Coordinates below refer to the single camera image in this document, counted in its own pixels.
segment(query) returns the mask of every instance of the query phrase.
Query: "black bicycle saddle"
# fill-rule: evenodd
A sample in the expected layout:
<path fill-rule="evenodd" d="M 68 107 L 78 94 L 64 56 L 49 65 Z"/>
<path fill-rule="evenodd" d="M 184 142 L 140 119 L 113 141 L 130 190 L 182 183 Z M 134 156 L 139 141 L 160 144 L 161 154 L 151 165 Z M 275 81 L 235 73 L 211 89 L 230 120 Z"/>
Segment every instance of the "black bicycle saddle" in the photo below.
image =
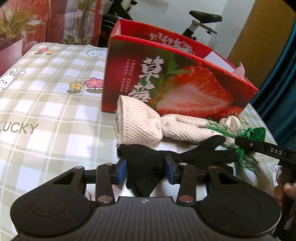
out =
<path fill-rule="evenodd" d="M 206 12 L 199 12 L 199 11 L 190 11 L 189 14 L 200 21 L 201 23 L 216 23 L 222 22 L 222 16 L 206 13 Z"/>

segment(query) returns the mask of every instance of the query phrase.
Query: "cardboard box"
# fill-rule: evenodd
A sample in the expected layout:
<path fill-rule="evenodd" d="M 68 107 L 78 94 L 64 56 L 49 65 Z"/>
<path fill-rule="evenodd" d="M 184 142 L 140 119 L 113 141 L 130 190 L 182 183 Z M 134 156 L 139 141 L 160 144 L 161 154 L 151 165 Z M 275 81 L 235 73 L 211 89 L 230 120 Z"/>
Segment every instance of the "cardboard box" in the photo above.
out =
<path fill-rule="evenodd" d="M 160 115 L 218 120 L 238 116 L 258 89 L 208 46 L 180 34 L 120 19 L 108 43 L 102 111 L 119 95 L 140 99 Z"/>

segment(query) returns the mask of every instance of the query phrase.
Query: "table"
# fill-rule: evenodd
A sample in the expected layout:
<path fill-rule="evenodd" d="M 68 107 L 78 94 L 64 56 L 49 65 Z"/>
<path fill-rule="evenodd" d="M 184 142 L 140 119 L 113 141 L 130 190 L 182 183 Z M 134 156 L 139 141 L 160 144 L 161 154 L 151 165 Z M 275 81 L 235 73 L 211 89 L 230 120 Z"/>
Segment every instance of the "table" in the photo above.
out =
<path fill-rule="evenodd" d="M 89 47 L 98 50 L 96 56 L 88 56 Z M 1 241 L 17 234 L 9 211 L 18 197 L 72 167 L 95 169 L 117 162 L 115 114 L 100 111 L 105 51 L 90 45 L 40 43 L 8 71 L 13 77 L 0 92 Z M 240 118 L 246 129 L 266 128 L 250 104 Z M 268 130 L 266 141 L 275 144 Z M 195 146 L 164 138 L 151 148 L 180 153 Z M 246 174 L 254 186 L 272 195 L 277 160 L 262 154 L 255 158 L 259 177 Z M 88 190 L 94 194 L 93 185 Z M 115 196 L 132 196 L 125 186 L 114 191 Z M 176 198 L 177 192 L 178 185 L 163 181 L 151 196 Z M 197 187 L 197 199 L 205 195 L 204 187 Z"/>

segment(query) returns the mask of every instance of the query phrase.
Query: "green thread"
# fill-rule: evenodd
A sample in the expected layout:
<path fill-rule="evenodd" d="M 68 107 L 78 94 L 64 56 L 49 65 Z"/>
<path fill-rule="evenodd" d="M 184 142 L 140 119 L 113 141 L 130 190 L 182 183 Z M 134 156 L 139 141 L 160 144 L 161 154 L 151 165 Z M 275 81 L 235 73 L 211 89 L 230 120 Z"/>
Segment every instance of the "green thread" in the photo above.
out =
<path fill-rule="evenodd" d="M 214 121 L 209 121 L 205 128 L 221 133 L 226 138 L 226 140 L 229 140 L 230 138 L 235 139 L 237 137 L 249 138 L 250 134 L 254 132 L 252 128 L 248 128 L 247 130 L 242 129 L 238 134 L 234 134 L 227 125 Z M 251 154 L 245 153 L 245 150 L 241 149 L 240 147 L 236 147 L 235 144 L 225 146 L 234 149 L 234 151 L 239 156 L 239 163 L 235 163 L 235 176 L 239 176 L 240 173 L 244 173 L 244 175 L 247 177 L 244 172 L 245 170 L 250 170 L 256 174 L 256 176 L 258 176 L 257 172 L 255 171 L 255 165 L 259 162 Z"/>

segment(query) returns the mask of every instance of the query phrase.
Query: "teal curtain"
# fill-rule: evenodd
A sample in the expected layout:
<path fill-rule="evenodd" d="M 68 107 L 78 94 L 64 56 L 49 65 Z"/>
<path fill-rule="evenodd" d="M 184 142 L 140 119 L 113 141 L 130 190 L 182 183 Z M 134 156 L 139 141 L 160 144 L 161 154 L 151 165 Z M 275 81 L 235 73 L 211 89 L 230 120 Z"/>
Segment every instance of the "teal curtain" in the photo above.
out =
<path fill-rule="evenodd" d="M 296 21 L 281 56 L 251 104 L 277 144 L 296 150 Z"/>

